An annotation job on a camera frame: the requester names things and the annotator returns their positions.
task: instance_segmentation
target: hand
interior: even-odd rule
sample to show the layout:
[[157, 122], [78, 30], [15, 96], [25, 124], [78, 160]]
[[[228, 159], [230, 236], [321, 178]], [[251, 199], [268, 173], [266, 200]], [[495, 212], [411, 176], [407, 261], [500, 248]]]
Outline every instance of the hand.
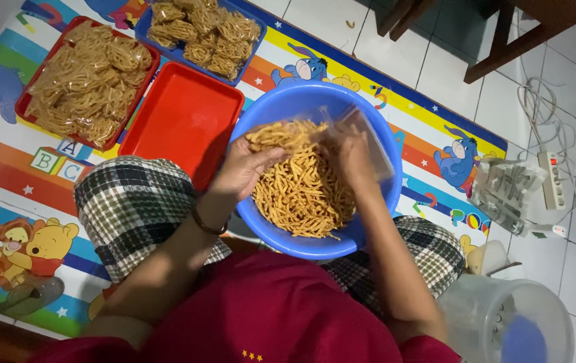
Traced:
[[355, 125], [337, 125], [321, 144], [324, 156], [354, 193], [376, 185], [366, 132]]
[[250, 143], [243, 135], [232, 142], [230, 152], [211, 190], [233, 194], [236, 202], [241, 202], [252, 193], [256, 182], [266, 169], [284, 161], [286, 157], [285, 150], [280, 147], [253, 153], [250, 150]]

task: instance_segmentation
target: play mat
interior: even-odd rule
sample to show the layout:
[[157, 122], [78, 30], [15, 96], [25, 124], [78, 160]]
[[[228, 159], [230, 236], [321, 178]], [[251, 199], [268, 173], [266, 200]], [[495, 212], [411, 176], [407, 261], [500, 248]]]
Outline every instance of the play mat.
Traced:
[[[389, 123], [401, 149], [404, 171], [402, 195], [393, 215], [427, 218], [450, 230], [464, 245], [485, 243], [490, 221], [467, 202], [465, 188], [470, 187], [474, 166], [482, 158], [505, 156], [504, 139], [256, 6], [244, 0], [231, 2], [268, 25], [267, 35], [236, 87], [245, 95], [243, 112], [283, 78], [292, 76], [284, 69], [293, 69], [299, 59], [314, 59], [318, 66], [313, 78], [357, 92]], [[19, 319], [30, 326], [75, 336], [97, 312], [103, 294], [112, 289], [79, 225], [72, 189], [94, 165], [116, 157], [119, 145], [100, 153], [62, 140], [21, 120], [14, 112], [15, 101], [73, 17], [85, 15], [113, 24], [134, 37], [133, 26], [146, 6], [144, 0], [28, 0], [0, 37], [0, 235], [14, 227], [31, 231], [35, 224], [47, 225], [42, 231], [48, 232], [48, 241], [43, 243], [52, 243], [50, 249], [64, 260], [55, 272], [65, 283], [64, 295]], [[453, 145], [459, 143], [464, 151], [454, 154]], [[438, 166], [441, 162], [447, 166], [443, 172]], [[19, 217], [29, 224], [12, 224]], [[68, 244], [58, 240], [66, 239], [68, 243], [72, 239], [70, 249], [58, 251], [58, 244]], [[0, 285], [0, 301], [6, 294]]]

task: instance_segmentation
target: bracelet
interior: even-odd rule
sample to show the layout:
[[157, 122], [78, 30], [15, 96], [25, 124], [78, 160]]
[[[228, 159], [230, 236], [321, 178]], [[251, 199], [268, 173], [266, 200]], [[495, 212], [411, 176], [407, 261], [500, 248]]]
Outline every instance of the bracelet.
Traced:
[[201, 217], [198, 215], [198, 210], [196, 210], [196, 206], [194, 206], [192, 208], [192, 217], [194, 218], [194, 221], [196, 222], [198, 227], [200, 227], [200, 229], [202, 229], [205, 233], [209, 233], [210, 235], [220, 236], [223, 233], [227, 232], [227, 221], [225, 222], [225, 226], [223, 226], [223, 228], [220, 231], [217, 231], [215, 229], [207, 227], [203, 223], [203, 220], [201, 219]]

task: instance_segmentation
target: checkered fabric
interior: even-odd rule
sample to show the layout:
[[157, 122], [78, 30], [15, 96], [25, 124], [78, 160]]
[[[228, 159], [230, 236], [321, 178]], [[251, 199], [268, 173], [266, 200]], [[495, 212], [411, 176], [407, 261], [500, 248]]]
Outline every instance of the checkered fabric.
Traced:
[[[79, 221], [115, 283], [169, 238], [196, 202], [191, 179], [176, 164], [137, 156], [94, 167], [74, 194]], [[205, 264], [230, 253], [219, 239]]]
[[[465, 251], [460, 242], [448, 230], [420, 217], [401, 216], [394, 218], [393, 222], [413, 255], [429, 290], [434, 298], [438, 298], [458, 279], [465, 268]], [[343, 291], [377, 316], [382, 316], [368, 252], [356, 251], [322, 267]]]

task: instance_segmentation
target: red plastic tray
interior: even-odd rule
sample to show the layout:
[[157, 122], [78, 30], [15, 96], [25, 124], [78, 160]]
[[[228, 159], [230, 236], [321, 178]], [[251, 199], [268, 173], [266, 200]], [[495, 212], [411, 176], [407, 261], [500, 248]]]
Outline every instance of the red plastic tray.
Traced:
[[238, 89], [167, 62], [117, 153], [169, 159], [192, 178], [196, 190], [204, 191], [227, 151], [244, 102]]
[[[73, 20], [71, 20], [70, 23], [68, 23], [68, 26], [66, 27], [66, 29], [64, 29], [64, 31], [61, 32], [61, 36], [57, 40], [57, 43], [55, 43], [55, 45], [52, 47], [50, 52], [48, 52], [48, 55], [46, 55], [46, 59], [44, 59], [43, 63], [41, 63], [41, 65], [39, 66], [39, 68], [35, 72], [35, 75], [32, 76], [32, 79], [30, 79], [30, 82], [28, 82], [28, 85], [23, 89], [23, 92], [19, 96], [17, 103], [14, 106], [14, 111], [17, 112], [17, 115], [20, 118], [22, 118], [23, 120], [26, 120], [30, 123], [35, 123], [37, 121], [36, 117], [26, 115], [26, 108], [28, 107], [28, 103], [30, 103], [30, 100], [32, 99], [32, 95], [28, 93], [28, 90], [30, 89], [30, 87], [32, 87], [34, 82], [37, 81], [37, 79], [41, 75], [41, 72], [43, 71], [44, 67], [46, 66], [46, 63], [48, 62], [48, 60], [50, 58], [52, 58], [53, 55], [55, 55], [55, 53], [57, 53], [59, 48], [61, 48], [64, 45], [64, 43], [66, 42], [66, 39], [65, 39], [66, 34], [69, 31], [73, 30], [76, 26], [80, 25], [81, 23], [83, 23], [87, 20], [90, 20], [92, 22], [92, 25], [91, 25], [92, 27], [98, 27], [98, 26], [102, 25], [101, 23], [99, 23], [95, 20], [92, 20], [89, 17], [85, 17], [82, 15], [74, 17]], [[118, 36], [118, 37], [125, 37], [125, 38], [129, 38], [129, 39], [133, 39], [130, 36], [125, 36], [124, 34], [122, 34], [121, 32], [118, 32], [115, 29], [113, 29], [113, 35]], [[141, 44], [143, 46], [145, 46], [149, 50], [149, 53], [151, 54], [151, 58], [152, 58], [151, 67], [149, 68], [149, 70], [147, 72], [147, 76], [145, 77], [145, 80], [142, 81], [142, 84], [140, 84], [140, 86], [136, 90], [136, 98], [128, 106], [128, 109], [126, 111], [126, 117], [124, 118], [124, 120], [122, 120], [122, 124], [117, 129], [115, 134], [113, 134], [113, 136], [111, 136], [110, 139], [106, 140], [103, 147], [99, 147], [95, 143], [90, 142], [90, 141], [84, 139], [83, 137], [81, 137], [77, 134], [68, 135], [69, 138], [75, 140], [76, 142], [79, 142], [80, 144], [88, 145], [88, 146], [90, 146], [94, 149], [97, 149], [99, 151], [110, 150], [115, 145], [117, 138], [122, 133], [122, 130], [124, 130], [124, 127], [126, 127], [128, 120], [131, 119], [131, 115], [136, 110], [136, 107], [138, 107], [138, 103], [140, 102], [140, 99], [145, 94], [145, 91], [147, 90], [147, 86], [149, 86], [149, 82], [151, 82], [151, 79], [154, 77], [155, 71], [158, 70], [158, 66], [160, 65], [160, 52], [158, 52], [157, 49], [155, 49], [151, 46], [148, 46], [148, 45], [143, 44], [143, 43], [141, 43]]]

